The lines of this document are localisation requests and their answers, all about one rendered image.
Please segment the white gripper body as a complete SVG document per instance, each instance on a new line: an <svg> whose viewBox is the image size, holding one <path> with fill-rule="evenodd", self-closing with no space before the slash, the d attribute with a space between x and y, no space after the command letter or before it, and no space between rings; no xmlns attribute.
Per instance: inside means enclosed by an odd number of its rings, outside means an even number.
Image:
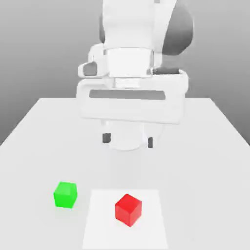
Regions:
<svg viewBox="0 0 250 250"><path fill-rule="evenodd" d="M76 98L84 118L177 124L184 113L188 81L183 70L138 82L123 79L119 84L109 77L89 77L78 83Z"/></svg>

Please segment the small green cube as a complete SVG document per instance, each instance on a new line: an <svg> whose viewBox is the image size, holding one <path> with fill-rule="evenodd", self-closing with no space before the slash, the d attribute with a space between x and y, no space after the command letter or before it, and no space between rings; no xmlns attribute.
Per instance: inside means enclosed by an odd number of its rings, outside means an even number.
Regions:
<svg viewBox="0 0 250 250"><path fill-rule="evenodd" d="M78 196L77 185L70 182L59 182L53 196L56 207L73 208Z"/></svg>

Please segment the small red cube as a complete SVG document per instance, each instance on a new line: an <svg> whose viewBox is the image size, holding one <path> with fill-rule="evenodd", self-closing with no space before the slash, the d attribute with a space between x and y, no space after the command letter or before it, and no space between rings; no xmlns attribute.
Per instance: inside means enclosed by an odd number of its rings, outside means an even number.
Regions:
<svg viewBox="0 0 250 250"><path fill-rule="evenodd" d="M125 194L115 204L115 218L125 225L131 227L142 214L142 201Z"/></svg>

